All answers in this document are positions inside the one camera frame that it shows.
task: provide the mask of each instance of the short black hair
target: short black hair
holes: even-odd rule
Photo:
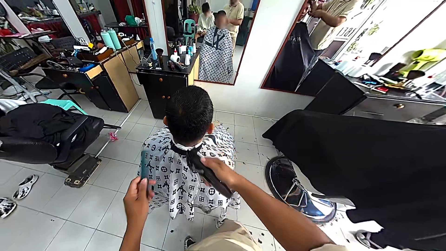
[[[201,139],[212,123],[214,107],[209,94],[198,86],[177,90],[166,104],[167,125],[177,143]]]
[[[211,8],[209,7],[209,3],[203,3],[203,4],[201,5],[201,11],[202,11],[203,13],[208,12],[210,9],[211,9]]]

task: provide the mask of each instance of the white tile floor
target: white tile floor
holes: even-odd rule
[[[87,113],[120,125],[125,113],[100,110],[82,96],[77,96]],[[273,121],[217,111],[216,123],[222,123],[236,139],[236,171],[270,193],[264,178],[264,165],[277,155],[269,140],[261,137]],[[30,194],[19,201],[17,209],[0,220],[0,243],[5,251],[117,251],[126,228],[122,203],[130,180],[136,176],[142,142],[162,126],[152,117],[147,101],[142,101],[111,142],[100,154],[103,160],[83,188],[63,185],[66,175],[49,165],[0,162],[0,197],[11,197],[25,177],[39,175]],[[107,141],[107,132],[87,149],[96,154]],[[192,222],[181,215],[170,220],[167,208],[149,214],[142,235],[142,251],[179,251],[187,235],[201,240],[215,231],[219,212],[198,214]],[[227,217],[242,222],[265,251],[283,250],[263,223],[242,200],[239,210],[230,209]],[[353,224],[339,211],[335,220],[321,226],[336,243],[351,250],[365,250],[351,232],[358,229],[379,230],[376,223]]]

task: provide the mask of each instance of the shoe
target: shoe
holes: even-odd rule
[[[34,185],[34,183],[36,183],[38,178],[39,178],[39,176],[33,174],[33,175],[28,176],[26,179],[24,179],[19,184],[19,188],[14,193],[12,198],[14,200],[21,200],[21,199],[25,198],[31,191],[32,186]]]
[[[9,198],[0,198],[0,218],[6,218],[14,209],[17,204]]]
[[[190,236],[187,236],[186,239],[184,239],[184,250],[188,249],[193,244],[195,244],[194,239],[192,239],[192,237]]]

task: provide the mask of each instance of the potted plant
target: potted plant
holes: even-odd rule
[[[198,23],[198,17],[200,15],[200,7],[198,7],[195,2],[193,1],[189,7],[189,18],[195,20],[195,23]]]

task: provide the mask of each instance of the hand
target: hand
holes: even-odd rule
[[[243,181],[244,177],[236,173],[223,161],[217,158],[201,158],[201,162],[212,169],[219,180],[226,184],[230,189],[237,191],[236,186]]]
[[[136,177],[130,182],[127,193],[124,196],[124,208],[127,215],[127,227],[144,227],[147,213],[149,212],[149,202],[155,195],[152,190],[147,190],[148,185],[154,185],[156,181],[141,180]]]
[[[325,10],[318,9],[318,10],[312,11],[310,13],[310,16],[321,18],[324,14],[325,14]]]

